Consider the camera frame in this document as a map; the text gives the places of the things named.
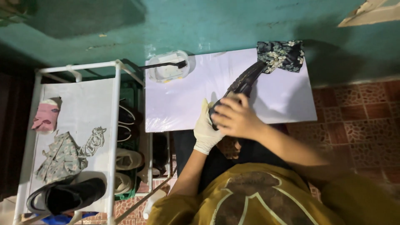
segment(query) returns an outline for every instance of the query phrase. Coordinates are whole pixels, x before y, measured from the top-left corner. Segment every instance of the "white shoe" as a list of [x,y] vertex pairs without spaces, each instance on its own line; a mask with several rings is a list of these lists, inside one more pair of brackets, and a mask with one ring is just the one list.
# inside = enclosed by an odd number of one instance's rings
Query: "white shoe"
[[129,176],[123,173],[115,173],[114,195],[119,195],[132,190],[133,182]]
[[117,148],[115,163],[116,170],[131,170],[140,167],[143,163],[144,159],[142,154],[127,149]]

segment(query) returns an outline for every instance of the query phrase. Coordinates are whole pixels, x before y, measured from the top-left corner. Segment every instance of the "teal wall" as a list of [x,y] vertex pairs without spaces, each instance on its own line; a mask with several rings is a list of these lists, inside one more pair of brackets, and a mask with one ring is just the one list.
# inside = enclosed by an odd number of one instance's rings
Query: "teal wall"
[[0,56],[31,66],[123,58],[140,66],[177,49],[204,54],[297,39],[304,40],[313,85],[400,73],[400,21],[336,27],[363,2],[38,0],[31,20],[0,28]]

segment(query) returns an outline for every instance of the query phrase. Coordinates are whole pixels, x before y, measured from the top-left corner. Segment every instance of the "white bottle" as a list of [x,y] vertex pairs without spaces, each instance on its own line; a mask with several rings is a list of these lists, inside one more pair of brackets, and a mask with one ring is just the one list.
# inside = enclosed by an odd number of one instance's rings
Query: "white bottle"
[[166,195],[167,195],[167,193],[165,193],[165,191],[157,190],[152,196],[150,196],[150,198],[147,200],[147,204],[143,210],[143,218],[144,219],[149,218],[149,214],[150,214],[151,207],[153,206],[153,204],[160,198],[165,197]]

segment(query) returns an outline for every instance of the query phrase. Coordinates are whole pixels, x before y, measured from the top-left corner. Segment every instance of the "black pants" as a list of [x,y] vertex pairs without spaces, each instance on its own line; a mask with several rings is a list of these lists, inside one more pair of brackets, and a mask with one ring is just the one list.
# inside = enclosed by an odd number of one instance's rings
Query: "black pants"
[[[273,127],[287,134],[286,126],[284,124],[276,124],[273,125]],[[193,151],[196,138],[194,137],[193,130],[174,131],[173,135],[176,166],[178,168],[179,176]],[[249,139],[239,139],[238,141],[242,146],[238,159],[227,159],[216,146],[211,149],[201,174],[198,188],[199,193],[202,192],[211,181],[235,164],[266,163],[284,169],[293,170],[285,161],[260,143]]]

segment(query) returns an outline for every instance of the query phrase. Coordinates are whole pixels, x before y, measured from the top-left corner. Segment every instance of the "plastic sheet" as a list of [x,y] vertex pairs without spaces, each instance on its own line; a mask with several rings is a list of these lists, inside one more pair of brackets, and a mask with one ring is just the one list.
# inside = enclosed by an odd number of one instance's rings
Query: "plastic sheet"
[[[165,84],[151,81],[146,72],[146,132],[193,129],[202,100],[216,102],[256,61],[255,48],[190,56],[190,74]],[[317,120],[305,61],[299,73],[261,74],[250,105],[264,123]]]

